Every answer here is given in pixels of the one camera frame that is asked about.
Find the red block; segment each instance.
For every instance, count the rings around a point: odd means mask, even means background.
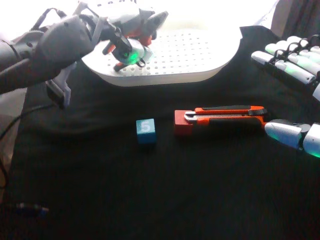
[[[192,134],[193,124],[185,119],[185,112],[190,110],[175,110],[174,111],[174,135],[189,136]]]

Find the dark background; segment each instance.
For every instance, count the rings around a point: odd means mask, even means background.
[[[5,200],[50,208],[31,239],[320,239],[320,162],[262,133],[174,137],[174,110],[258,105],[274,118],[320,119],[318,106],[251,63],[279,39],[243,27],[231,62],[211,79],[117,87],[79,63],[70,107],[23,119]],[[24,109],[49,103],[30,87]],[[140,148],[136,120],[155,119]]]

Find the cube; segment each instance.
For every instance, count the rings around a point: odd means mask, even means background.
[[[136,135],[139,144],[154,144],[156,143],[156,128],[155,120],[144,119],[136,122]]]
[[[189,110],[174,111],[174,135],[176,136],[189,136],[192,134],[193,124],[185,119],[187,111]]]

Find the black curtain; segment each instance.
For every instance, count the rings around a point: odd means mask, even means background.
[[[283,38],[308,38],[314,34],[320,34],[320,0],[293,0]]]

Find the number 5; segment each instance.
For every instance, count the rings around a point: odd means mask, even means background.
[[[149,132],[151,127],[149,126],[149,121],[143,121],[141,123],[141,131],[142,132]]]

